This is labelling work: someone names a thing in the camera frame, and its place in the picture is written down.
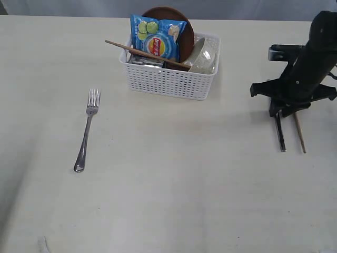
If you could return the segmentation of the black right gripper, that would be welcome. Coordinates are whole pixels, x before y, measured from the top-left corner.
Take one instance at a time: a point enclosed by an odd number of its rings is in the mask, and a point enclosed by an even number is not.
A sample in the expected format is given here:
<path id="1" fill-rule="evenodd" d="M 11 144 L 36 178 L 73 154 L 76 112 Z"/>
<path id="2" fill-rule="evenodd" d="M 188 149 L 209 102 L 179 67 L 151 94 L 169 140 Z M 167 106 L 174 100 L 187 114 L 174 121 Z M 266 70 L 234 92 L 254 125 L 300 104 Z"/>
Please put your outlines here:
<path id="1" fill-rule="evenodd" d="M 278 79 L 253 83 L 250 94 L 271 98 L 271 117 L 278 112 L 287 117 L 309 108 L 314 101 L 336 98 L 336 88 L 321 83 L 336 65 L 336 50 L 273 44 L 269 47 L 268 57 L 269 61 L 287 62 L 287 66 Z"/>

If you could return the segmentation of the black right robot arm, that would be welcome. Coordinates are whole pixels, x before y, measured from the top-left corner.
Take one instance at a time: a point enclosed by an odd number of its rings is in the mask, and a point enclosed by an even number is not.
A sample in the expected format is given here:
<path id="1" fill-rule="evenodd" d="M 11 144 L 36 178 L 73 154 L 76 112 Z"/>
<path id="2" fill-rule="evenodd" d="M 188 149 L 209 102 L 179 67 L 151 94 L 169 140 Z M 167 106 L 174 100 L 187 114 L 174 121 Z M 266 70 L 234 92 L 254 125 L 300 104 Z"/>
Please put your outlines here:
<path id="1" fill-rule="evenodd" d="M 269 61 L 286 62 L 281 76 L 274 80 L 253 83 L 251 96 L 271 99 L 269 115 L 287 117 L 310 107 L 314 101 L 334 100 L 336 88 L 322 84 L 336 66 L 336 13 L 321 11 L 311 23 L 305 45 L 273 44 Z"/>

